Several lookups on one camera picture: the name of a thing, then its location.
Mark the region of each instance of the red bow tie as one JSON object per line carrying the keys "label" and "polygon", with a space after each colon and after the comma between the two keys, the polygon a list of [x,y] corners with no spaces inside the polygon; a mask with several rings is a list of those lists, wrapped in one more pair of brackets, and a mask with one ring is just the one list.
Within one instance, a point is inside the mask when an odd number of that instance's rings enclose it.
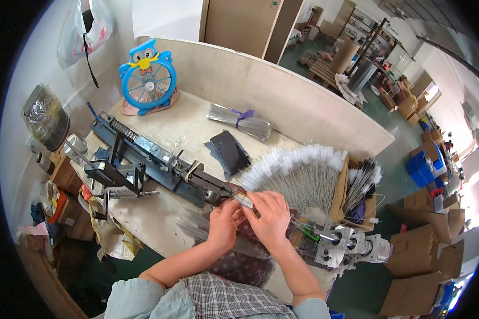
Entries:
{"label": "red bow tie", "polygon": [[142,70],[142,69],[141,69],[141,77],[143,77],[146,73],[153,73],[153,68],[152,68],[152,67],[148,67],[148,68],[145,69],[145,70]]}

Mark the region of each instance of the purple ribbon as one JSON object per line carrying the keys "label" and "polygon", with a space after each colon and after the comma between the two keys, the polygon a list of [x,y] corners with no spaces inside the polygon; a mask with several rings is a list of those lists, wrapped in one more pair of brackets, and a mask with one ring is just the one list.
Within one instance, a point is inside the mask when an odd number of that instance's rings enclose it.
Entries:
{"label": "purple ribbon", "polygon": [[236,120],[236,128],[238,128],[238,124],[240,123],[242,119],[251,118],[255,113],[254,110],[248,110],[247,112],[244,112],[244,113],[239,112],[236,109],[232,109],[232,111],[235,112],[236,114],[239,114],[238,119]]}

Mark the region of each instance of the bundle of wire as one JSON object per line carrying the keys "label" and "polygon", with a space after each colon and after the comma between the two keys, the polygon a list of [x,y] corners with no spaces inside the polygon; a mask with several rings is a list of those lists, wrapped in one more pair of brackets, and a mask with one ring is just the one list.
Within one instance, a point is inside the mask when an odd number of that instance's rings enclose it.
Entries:
{"label": "bundle of wire", "polygon": [[[209,235],[209,219],[204,215],[203,211],[187,209],[177,216],[176,219],[178,220],[178,226],[186,235],[199,241],[207,240]],[[264,248],[248,241],[240,235],[237,236],[232,250],[258,259],[268,259],[270,257]]]}
{"label": "bundle of wire", "polygon": [[325,225],[346,155],[346,151],[320,144],[293,150],[274,148],[243,173],[239,184],[251,191],[278,192],[301,217]]}
{"label": "bundle of wire", "polygon": [[382,168],[377,159],[367,159],[358,164],[358,169],[348,171],[348,189],[343,211],[354,209],[366,196],[372,196],[372,189],[382,180]]}
{"label": "bundle of wire", "polygon": [[237,114],[221,105],[211,103],[206,117],[234,127],[237,123],[237,128],[240,131],[252,135],[263,142],[268,140],[268,137],[270,137],[270,133],[274,126],[273,123],[267,122],[258,117],[250,117],[237,121],[239,115],[240,114]]}

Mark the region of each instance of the phone screen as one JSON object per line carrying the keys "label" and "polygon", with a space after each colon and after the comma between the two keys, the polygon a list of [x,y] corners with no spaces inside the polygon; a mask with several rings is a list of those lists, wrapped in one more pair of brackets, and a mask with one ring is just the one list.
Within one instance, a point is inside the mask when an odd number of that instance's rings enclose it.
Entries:
{"label": "phone screen", "polygon": [[250,166],[250,160],[242,152],[229,131],[223,131],[217,136],[211,137],[211,143],[231,171],[231,175]]}

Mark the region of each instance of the forearm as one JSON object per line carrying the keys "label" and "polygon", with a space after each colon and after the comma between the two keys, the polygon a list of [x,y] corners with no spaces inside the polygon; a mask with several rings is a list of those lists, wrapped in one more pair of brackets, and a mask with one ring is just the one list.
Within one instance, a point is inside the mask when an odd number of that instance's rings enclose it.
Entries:
{"label": "forearm", "polygon": [[224,251],[214,248],[206,241],[160,261],[142,272],[139,277],[154,281],[164,289],[170,288],[179,279],[204,271],[224,253]]}
{"label": "forearm", "polygon": [[289,240],[270,250],[270,253],[280,265],[287,286],[293,293],[293,307],[310,297],[326,299],[316,276]]}

